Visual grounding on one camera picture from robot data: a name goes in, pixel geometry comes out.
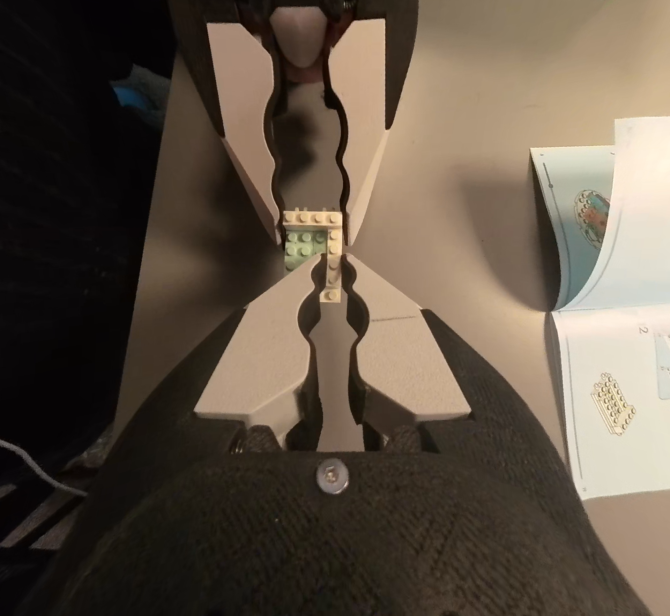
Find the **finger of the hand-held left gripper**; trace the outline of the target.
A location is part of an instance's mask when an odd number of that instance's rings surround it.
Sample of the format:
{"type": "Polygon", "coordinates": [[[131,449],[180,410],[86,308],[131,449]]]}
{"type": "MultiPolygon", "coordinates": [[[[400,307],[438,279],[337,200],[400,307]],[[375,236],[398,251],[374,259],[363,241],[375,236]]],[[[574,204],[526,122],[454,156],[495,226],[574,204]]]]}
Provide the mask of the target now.
{"type": "Polygon", "coordinates": [[[340,117],[336,159],[344,178],[340,205],[349,246],[363,224],[389,136],[385,54],[385,19],[355,20],[331,48],[326,63],[340,117]]]}
{"type": "Polygon", "coordinates": [[[275,91],[271,54],[239,23],[207,23],[222,142],[271,240],[281,243],[280,209],[273,195],[275,159],[266,113],[275,91]]]}

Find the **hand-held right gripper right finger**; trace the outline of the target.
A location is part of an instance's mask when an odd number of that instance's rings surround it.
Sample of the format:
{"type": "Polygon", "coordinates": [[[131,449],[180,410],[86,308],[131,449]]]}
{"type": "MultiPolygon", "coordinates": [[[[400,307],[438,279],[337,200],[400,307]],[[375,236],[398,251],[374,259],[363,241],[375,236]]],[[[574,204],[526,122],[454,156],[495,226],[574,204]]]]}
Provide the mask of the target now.
{"type": "Polygon", "coordinates": [[[342,259],[350,351],[348,397],[355,422],[390,437],[400,426],[471,413],[422,308],[352,254],[342,259]]]}

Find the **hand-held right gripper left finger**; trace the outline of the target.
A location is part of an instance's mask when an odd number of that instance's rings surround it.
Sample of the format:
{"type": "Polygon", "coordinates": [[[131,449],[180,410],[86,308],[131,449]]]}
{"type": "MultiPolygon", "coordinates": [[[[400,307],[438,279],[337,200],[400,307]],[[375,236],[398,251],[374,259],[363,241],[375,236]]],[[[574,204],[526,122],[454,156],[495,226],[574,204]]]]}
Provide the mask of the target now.
{"type": "Polygon", "coordinates": [[[251,302],[196,415],[268,426],[290,449],[316,449],[322,404],[310,334],[321,318],[321,291],[322,257],[315,255],[251,302]]]}

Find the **white narrow lego plate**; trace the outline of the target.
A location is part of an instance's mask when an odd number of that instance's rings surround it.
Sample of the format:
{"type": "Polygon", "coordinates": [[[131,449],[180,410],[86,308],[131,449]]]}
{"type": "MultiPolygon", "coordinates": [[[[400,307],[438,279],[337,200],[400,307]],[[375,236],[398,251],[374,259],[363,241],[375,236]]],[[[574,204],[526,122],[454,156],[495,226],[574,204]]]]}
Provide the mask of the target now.
{"type": "Polygon", "coordinates": [[[283,226],[286,229],[336,229],[342,226],[342,214],[341,212],[324,213],[321,210],[311,213],[295,213],[294,210],[285,210],[283,212],[283,226]]]}
{"type": "Polygon", "coordinates": [[[339,303],[341,300],[341,257],[343,250],[342,228],[328,229],[328,254],[326,256],[325,286],[320,294],[321,303],[339,303]]]}

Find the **lego instruction booklet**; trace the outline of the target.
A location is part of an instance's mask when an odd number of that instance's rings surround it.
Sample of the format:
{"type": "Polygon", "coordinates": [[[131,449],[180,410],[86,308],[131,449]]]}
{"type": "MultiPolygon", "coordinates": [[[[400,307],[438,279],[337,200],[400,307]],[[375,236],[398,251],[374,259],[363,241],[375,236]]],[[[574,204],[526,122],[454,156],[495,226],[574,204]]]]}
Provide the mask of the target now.
{"type": "Polygon", "coordinates": [[[575,487],[669,490],[669,118],[531,159],[557,244],[549,334],[575,487]]]}

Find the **person's black sweater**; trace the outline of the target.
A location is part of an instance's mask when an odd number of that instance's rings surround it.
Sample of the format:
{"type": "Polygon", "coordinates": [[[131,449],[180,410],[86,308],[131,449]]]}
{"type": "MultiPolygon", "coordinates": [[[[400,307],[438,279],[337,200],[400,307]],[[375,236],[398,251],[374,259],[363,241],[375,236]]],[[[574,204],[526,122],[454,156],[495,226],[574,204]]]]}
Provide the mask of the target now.
{"type": "Polygon", "coordinates": [[[48,475],[113,419],[154,188],[113,82],[174,48],[164,0],[1,0],[1,440],[48,475]]]}

